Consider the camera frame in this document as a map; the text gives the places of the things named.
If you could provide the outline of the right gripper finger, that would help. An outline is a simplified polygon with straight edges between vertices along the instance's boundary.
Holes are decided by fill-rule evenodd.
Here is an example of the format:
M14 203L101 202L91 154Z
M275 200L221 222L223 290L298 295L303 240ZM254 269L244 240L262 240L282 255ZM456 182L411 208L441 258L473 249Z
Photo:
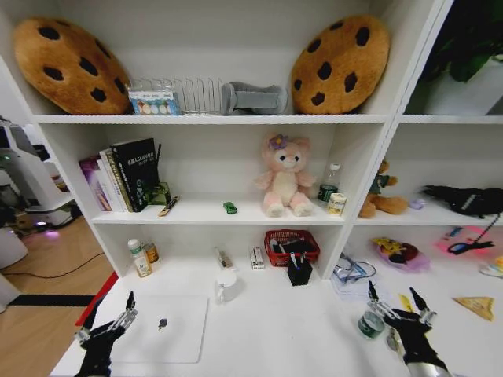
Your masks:
M386 302L380 300L378 294L376 293L375 285L371 280L368 282L368 286L369 307L382 317L391 317L391 307Z
M421 323L431 323L434 320L434 318L436 317L437 312L432 311L428 307L426 301L419 295L419 293L413 287L410 287L409 290L413 296L413 300L414 300L416 307L419 309L420 322Z

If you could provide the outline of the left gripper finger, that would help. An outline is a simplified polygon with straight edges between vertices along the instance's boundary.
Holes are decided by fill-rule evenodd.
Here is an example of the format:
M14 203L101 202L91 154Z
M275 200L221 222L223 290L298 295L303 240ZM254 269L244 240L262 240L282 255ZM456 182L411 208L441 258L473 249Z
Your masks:
M127 299L125 310L115 321L115 328L123 328L124 330L127 330L129 328L138 314L138 311L135 309L135 305L136 301L134 292L131 291Z
M96 301L91 307L89 313L83 321L81 328L76 332L76 340L81 348L85 349L90 340L94 337L93 325L99 307L99 301Z

